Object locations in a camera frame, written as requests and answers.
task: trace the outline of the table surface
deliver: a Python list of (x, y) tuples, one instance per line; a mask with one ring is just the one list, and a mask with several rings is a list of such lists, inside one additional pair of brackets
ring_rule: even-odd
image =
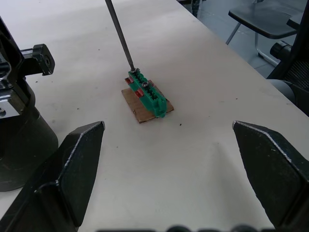
[(303, 14), (304, 14), (304, 12), (299, 13), (298, 15), (295, 15), (295, 16), (289, 18), (289, 20), (286, 24), (289, 25), (290, 27), (294, 28), (295, 30), (298, 30), (300, 23), (301, 23), (301, 19), (303, 18)]
[[(21, 49), (45, 43), (56, 61), (53, 75), (27, 80), (59, 142), (105, 121), (79, 231), (270, 227), (233, 120), (280, 132), (308, 159), (308, 118), (177, 1), (114, 6), (136, 67), (175, 107), (163, 119), (138, 124), (123, 98), (129, 66), (103, 0), (4, 0), (0, 8)], [(0, 193), (0, 216), (17, 194)]]

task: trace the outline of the chair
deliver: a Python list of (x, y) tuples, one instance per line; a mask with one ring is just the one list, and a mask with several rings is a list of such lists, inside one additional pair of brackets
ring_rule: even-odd
[(286, 96), (286, 90), (293, 92), (292, 101), (300, 110), (309, 116), (309, 2), (307, 2), (299, 30), (293, 46), (280, 41), (276, 43), (271, 55), (280, 59), (279, 65), (267, 79), (282, 80), (285, 88), (278, 88)]
[(278, 63), (264, 54), (258, 48), (258, 35), (261, 34), (269, 39), (282, 39), (295, 35), (297, 31), (286, 23), (293, 15), (301, 13), (298, 9), (278, 0), (255, 0), (252, 4), (231, 9), (228, 13), (239, 23), (226, 41), (229, 44), (240, 25), (244, 25), (255, 31), (255, 48), (259, 57), (265, 59), (274, 66)]

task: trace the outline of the terminal block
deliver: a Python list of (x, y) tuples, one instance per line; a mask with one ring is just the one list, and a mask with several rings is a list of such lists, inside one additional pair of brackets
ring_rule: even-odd
[(129, 77), (125, 80), (145, 108), (152, 112), (155, 117), (164, 117), (167, 110), (166, 98), (159, 93), (153, 83), (141, 74), (139, 69), (128, 73)]

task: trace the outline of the screwdriver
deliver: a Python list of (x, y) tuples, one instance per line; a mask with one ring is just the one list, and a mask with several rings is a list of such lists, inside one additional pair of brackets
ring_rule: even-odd
[(107, 8), (108, 8), (108, 10), (109, 10), (109, 12), (111, 14), (112, 21), (113, 21), (113, 23), (115, 25), (115, 28), (116, 28), (118, 37), (120, 39), (122, 48), (124, 49), (124, 52), (126, 54), (127, 61), (128, 61), (129, 65), (131, 67), (131, 71), (134, 72), (135, 68), (134, 68), (133, 60), (132, 60), (132, 57), (130, 55), (129, 49), (127, 47), (124, 34), (122, 33), (122, 30), (121, 30), (121, 27), (120, 27), (120, 24), (119, 24), (119, 21), (118, 21), (118, 18), (117, 18), (114, 6), (112, 5), (112, 0), (105, 0), (105, 2), (106, 2), (106, 5), (107, 5)]

